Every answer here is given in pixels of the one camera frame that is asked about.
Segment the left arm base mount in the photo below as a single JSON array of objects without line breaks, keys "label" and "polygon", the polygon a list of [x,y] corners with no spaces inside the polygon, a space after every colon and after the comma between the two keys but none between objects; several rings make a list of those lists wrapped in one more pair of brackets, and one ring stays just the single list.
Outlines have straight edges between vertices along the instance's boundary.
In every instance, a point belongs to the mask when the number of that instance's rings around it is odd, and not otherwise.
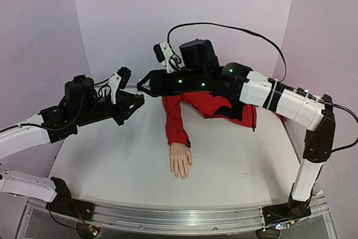
[{"label": "left arm base mount", "polygon": [[51,177],[50,179],[55,185],[56,196],[51,202],[47,202],[46,210],[52,213],[90,221],[94,214],[95,205],[88,201],[73,198],[72,193],[63,179],[58,177]]}]

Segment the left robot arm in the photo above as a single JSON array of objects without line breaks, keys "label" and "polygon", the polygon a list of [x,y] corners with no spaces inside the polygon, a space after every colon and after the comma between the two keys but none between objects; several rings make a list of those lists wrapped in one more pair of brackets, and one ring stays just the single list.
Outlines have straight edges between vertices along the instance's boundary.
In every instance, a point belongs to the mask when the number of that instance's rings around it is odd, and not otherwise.
[{"label": "left robot arm", "polygon": [[75,201],[47,177],[50,158],[80,127],[107,119],[121,126],[143,106],[143,95],[126,92],[125,86],[126,78],[116,73],[103,83],[76,76],[65,84],[59,104],[2,129],[1,192],[53,202],[62,214],[72,214]]}]

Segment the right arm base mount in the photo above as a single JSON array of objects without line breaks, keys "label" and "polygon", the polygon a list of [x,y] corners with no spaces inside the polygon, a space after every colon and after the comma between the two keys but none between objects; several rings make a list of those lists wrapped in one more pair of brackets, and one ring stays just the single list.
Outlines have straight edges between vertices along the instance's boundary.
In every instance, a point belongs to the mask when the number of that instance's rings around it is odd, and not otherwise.
[{"label": "right arm base mount", "polygon": [[306,201],[297,201],[289,196],[289,200],[286,203],[263,207],[262,215],[265,226],[268,227],[274,224],[297,221],[310,216],[310,201],[311,198]]}]

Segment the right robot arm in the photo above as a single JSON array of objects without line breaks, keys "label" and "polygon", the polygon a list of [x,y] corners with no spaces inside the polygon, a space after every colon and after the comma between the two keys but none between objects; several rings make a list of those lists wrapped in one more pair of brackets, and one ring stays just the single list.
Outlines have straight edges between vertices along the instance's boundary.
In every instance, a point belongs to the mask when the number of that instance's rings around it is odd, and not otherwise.
[{"label": "right robot arm", "polygon": [[239,63],[222,66],[209,40],[182,44],[180,55],[168,42],[156,44],[153,50],[162,68],[150,71],[136,87],[151,97],[162,98],[169,143],[189,145],[181,102],[192,105],[205,118],[224,118],[250,128],[256,127],[257,108],[266,109],[307,131],[291,198],[299,202],[309,199],[332,153],[336,124],[329,96],[314,96],[302,88],[289,87]]}]

